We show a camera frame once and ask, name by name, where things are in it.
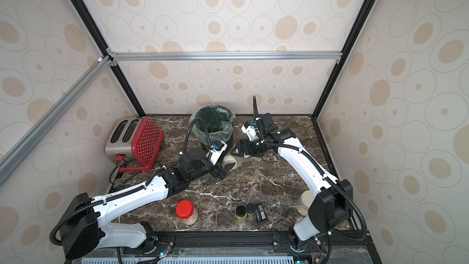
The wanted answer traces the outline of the clear oatmeal jar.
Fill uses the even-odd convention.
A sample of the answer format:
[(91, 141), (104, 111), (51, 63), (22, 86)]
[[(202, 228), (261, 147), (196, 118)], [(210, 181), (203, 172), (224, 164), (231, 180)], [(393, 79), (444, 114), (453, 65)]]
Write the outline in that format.
[(226, 156), (224, 156), (224, 158), (222, 160), (222, 167), (225, 166), (228, 163), (234, 163), (234, 167), (233, 167), (232, 170), (235, 170), (235, 169), (238, 169), (238, 167), (240, 167), (248, 159), (250, 159), (250, 156), (245, 156), (243, 158), (240, 158), (240, 157), (234, 157), (232, 155), (226, 155)]

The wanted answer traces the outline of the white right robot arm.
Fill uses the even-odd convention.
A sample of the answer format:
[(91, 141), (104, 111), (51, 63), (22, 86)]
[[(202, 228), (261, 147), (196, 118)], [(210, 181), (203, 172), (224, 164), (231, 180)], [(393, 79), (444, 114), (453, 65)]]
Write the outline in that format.
[[(301, 243), (328, 232), (352, 241), (365, 240), (368, 229), (363, 214), (352, 199), (352, 185), (347, 180), (339, 181), (326, 171), (289, 128), (274, 129), (268, 133), (248, 123), (241, 130), (247, 138), (236, 143), (233, 155), (261, 156), (268, 150), (274, 150), (296, 170), (313, 195), (308, 215), (293, 226), (295, 240)], [(353, 214), (356, 214), (361, 225), (361, 232), (355, 237), (335, 228)]]

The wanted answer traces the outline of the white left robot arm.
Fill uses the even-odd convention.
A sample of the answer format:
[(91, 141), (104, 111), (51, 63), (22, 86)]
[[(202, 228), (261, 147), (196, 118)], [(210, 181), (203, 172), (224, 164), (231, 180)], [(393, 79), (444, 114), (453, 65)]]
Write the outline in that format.
[(152, 202), (165, 200), (186, 189), (206, 174), (224, 179), (236, 165), (223, 151), (190, 149), (178, 161), (160, 169), (145, 182), (102, 196), (77, 195), (49, 241), (62, 247), (68, 260), (78, 259), (103, 248), (138, 248), (149, 238), (142, 224), (114, 224), (113, 220)]

